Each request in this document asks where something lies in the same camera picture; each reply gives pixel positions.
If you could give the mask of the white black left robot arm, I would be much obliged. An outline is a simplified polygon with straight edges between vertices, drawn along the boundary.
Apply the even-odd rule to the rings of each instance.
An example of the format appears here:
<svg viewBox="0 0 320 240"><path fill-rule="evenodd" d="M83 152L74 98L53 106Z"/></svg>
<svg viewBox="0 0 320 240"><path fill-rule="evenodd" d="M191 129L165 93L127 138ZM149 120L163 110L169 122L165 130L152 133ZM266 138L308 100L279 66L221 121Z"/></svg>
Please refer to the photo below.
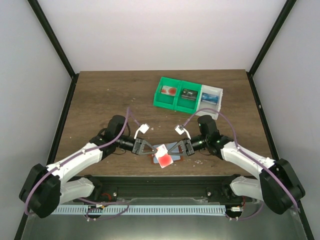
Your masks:
<svg viewBox="0 0 320 240"><path fill-rule="evenodd" d="M66 202L84 198L98 200L103 184L97 178L92 175L77 180L72 178L112 155L116 149L138 156L157 152L145 139L124 133L129 129L127 117L114 115L107 127L101 129L80 150L46 166L40 163L34 165L19 193L19 199L24 202L24 213L45 218Z"/></svg>

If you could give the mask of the brown leather card holder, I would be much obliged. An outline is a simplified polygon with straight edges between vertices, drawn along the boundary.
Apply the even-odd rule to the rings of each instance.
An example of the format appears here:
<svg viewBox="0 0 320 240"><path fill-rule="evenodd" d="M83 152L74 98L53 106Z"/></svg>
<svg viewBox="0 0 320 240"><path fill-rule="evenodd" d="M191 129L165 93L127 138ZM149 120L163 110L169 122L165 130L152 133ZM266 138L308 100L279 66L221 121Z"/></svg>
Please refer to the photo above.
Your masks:
<svg viewBox="0 0 320 240"><path fill-rule="evenodd" d="M160 153L152 154L151 163L158 164L161 168L168 167L169 165L173 164L177 161L182 161L183 157L180 155L174 155L176 153L182 152L180 146L177 146L174 150L171 151L171 154L168 154L168 150L171 149L177 142L171 142L166 144L156 144L153 145L154 148L160 150Z"/></svg>

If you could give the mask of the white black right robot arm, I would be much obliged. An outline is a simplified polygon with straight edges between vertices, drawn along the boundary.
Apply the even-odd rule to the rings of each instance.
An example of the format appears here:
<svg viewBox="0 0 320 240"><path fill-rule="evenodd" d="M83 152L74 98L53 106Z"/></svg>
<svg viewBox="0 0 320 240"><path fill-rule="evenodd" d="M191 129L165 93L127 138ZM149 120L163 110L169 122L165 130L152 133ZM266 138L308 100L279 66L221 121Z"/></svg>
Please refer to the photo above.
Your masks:
<svg viewBox="0 0 320 240"><path fill-rule="evenodd" d="M298 201L306 192L287 160L274 160L243 148L235 138L220 134L210 115L200 116L197 123L200 134L177 142L167 151L169 155L191 156L196 151L208 150L210 155L235 164L253 176L247 178L240 175L228 183L228 188L235 196L263 201L279 215L298 206Z"/></svg>

